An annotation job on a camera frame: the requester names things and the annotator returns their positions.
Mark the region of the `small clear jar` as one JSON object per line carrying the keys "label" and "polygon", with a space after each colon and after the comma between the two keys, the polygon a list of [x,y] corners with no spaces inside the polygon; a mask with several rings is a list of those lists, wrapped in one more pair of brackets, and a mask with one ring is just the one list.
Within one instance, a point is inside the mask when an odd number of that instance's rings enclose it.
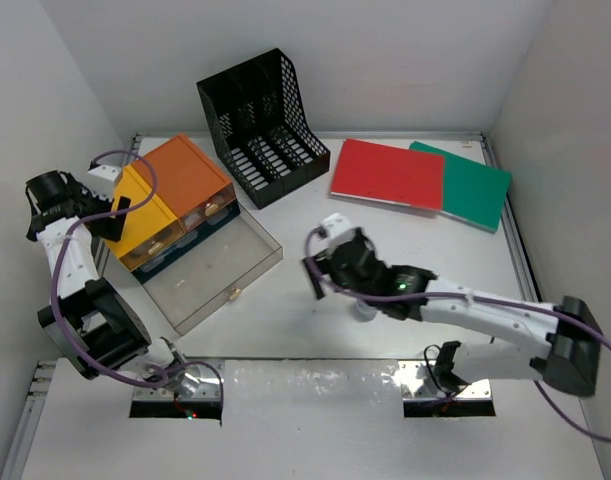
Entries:
{"label": "small clear jar", "polygon": [[377,314],[378,310],[363,300],[357,300],[354,304],[354,315],[358,321],[370,322],[375,319]]}

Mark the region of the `red notebook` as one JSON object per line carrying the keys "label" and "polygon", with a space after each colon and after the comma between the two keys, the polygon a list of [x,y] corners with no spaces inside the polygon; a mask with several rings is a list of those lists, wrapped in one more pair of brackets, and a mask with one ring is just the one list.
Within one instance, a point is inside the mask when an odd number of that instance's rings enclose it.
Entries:
{"label": "red notebook", "polygon": [[347,139],[338,156],[330,193],[440,211],[444,168],[445,160],[438,154]]}

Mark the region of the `large clear bottom drawer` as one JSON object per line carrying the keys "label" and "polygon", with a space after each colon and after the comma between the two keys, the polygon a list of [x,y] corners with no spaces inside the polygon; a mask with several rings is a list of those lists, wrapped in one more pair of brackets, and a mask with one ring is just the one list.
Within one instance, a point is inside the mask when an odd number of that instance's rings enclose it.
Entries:
{"label": "large clear bottom drawer", "polygon": [[283,259],[282,246],[242,206],[217,217],[133,272],[181,336]]}

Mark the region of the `green notebook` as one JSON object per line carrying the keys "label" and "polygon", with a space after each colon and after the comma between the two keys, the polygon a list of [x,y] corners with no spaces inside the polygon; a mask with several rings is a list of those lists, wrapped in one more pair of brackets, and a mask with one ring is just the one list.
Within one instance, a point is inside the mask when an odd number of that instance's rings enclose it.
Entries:
{"label": "green notebook", "polygon": [[411,143],[409,149],[444,159],[444,214],[488,232],[498,230],[511,183],[509,172],[418,141]]}

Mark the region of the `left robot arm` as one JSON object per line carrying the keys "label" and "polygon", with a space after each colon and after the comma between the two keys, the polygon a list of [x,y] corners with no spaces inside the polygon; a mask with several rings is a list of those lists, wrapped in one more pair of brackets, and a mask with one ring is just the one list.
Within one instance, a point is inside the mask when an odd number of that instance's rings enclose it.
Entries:
{"label": "left robot arm", "polygon": [[150,337],[131,306],[97,270],[92,243],[120,239],[131,206],[114,191],[119,167],[92,165],[83,180],[52,170],[27,181],[27,237],[42,245],[51,272],[40,326],[85,378],[136,374],[132,385],[180,393],[187,366],[174,345]]}

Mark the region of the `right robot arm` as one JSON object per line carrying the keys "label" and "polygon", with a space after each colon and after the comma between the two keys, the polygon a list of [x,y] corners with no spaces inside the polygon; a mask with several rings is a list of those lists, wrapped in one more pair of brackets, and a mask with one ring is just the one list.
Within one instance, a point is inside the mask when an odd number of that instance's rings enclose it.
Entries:
{"label": "right robot arm", "polygon": [[584,301],[564,297],[561,304],[523,303],[491,297],[449,282],[430,270],[387,265],[359,228],[336,239],[315,229],[325,241],[303,260],[317,298],[322,287],[354,298],[371,316],[457,326],[492,337],[487,344],[447,341],[420,377],[431,397],[449,398],[479,380],[542,381],[579,398],[595,394],[600,329]]}

